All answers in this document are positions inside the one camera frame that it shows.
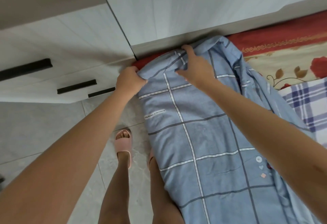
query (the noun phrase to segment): pink slipper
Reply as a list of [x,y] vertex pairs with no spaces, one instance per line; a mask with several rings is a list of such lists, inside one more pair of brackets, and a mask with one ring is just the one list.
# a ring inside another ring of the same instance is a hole
[[123,129],[123,130],[120,130],[116,134],[115,137],[117,137],[117,135],[123,131],[128,132],[129,138],[124,137],[124,138],[116,139],[114,141],[114,146],[115,146],[116,153],[118,153],[118,152],[128,152],[129,153],[129,167],[128,168],[130,168],[132,165],[132,134],[128,129]]
[[151,160],[153,159],[153,157],[154,157],[153,149],[151,149],[151,151],[150,151],[150,155],[149,155],[149,162],[147,163],[147,166],[148,166],[148,167],[149,167],[150,162],[151,162]]

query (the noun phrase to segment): left hand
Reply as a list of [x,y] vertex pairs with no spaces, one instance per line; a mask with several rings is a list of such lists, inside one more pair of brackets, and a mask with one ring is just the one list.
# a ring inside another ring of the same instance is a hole
[[125,68],[117,78],[116,91],[126,95],[129,99],[137,94],[147,83],[147,80],[139,77],[137,72],[136,66]]

